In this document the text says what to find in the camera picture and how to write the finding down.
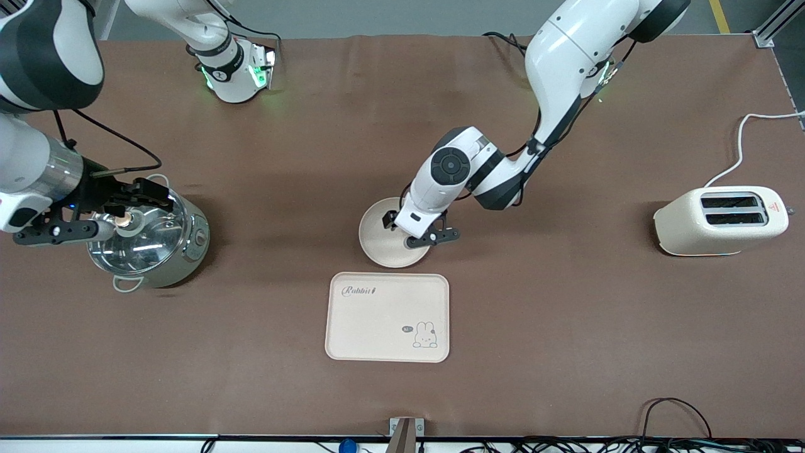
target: white rectangular tray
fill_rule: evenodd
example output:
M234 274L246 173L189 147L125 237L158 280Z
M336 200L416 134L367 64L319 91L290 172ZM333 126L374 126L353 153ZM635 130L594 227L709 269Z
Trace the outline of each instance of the white rectangular tray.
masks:
M441 362L449 306L441 275L342 272L330 282L324 349L335 360Z

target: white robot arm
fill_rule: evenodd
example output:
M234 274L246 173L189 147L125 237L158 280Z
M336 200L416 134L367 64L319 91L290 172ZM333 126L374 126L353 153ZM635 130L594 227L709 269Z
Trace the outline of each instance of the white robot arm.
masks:
M539 101L541 121L516 160L475 127L447 133L419 169L402 209L384 217L386 228L426 247L455 238L433 224L466 188L488 210L504 210L522 196L533 171L599 85L601 62L626 36L649 42L681 19L690 0L567 0L528 45L526 74Z
M216 14L234 0L126 0L138 16L161 23L184 39L201 62L207 86L224 102L251 99L270 85L275 50L236 38Z
M103 240L109 225L82 213L168 207L167 188L101 176L106 167L29 126L22 115L80 109L101 92L103 63L89 0L29 0L0 19L0 231L24 245ZM73 211L62 219L62 209Z

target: gray floor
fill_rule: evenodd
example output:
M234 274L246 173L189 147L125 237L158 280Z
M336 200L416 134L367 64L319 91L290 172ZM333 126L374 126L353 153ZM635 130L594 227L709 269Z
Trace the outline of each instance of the gray floor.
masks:
M229 8L243 23L287 39L343 38L352 35L480 35L501 31L534 33L563 0L240 0ZM760 26L783 0L720 0L732 33ZM101 2L99 18L111 17L114 0ZM168 29L140 19L125 2L110 24L109 39L178 39ZM719 32L709 0L691 0L676 34ZM805 108L805 14L774 40L792 97Z

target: white toaster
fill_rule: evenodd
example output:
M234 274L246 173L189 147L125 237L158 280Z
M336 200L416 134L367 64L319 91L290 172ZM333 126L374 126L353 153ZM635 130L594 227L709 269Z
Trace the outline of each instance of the white toaster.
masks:
M677 256L733 255L788 228L782 199L767 187L694 189L654 213L659 245Z

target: brown table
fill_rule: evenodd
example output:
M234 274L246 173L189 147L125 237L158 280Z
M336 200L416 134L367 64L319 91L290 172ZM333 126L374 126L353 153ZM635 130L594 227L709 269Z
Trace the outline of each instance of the brown table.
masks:
M101 43L106 85L87 111L164 158L210 217L207 261L185 285L121 295L82 246L1 237L0 432L373 434L417 415L429 434L632 434L646 400L676 396L717 436L803 435L803 220L712 259L665 256L650 228L732 163L743 114L791 112L770 50L747 36L638 46L521 208L455 204L461 241L411 269L450 281L448 359L386 364L324 353L330 278L381 270L361 215L443 133L522 143L537 113L522 58L486 38L287 41L278 90L231 106L183 47ZM146 162L64 116L90 158ZM32 122L55 133L48 115ZM745 150L723 182L805 210L798 123L749 124ZM682 410L655 416L651 434L701 434Z

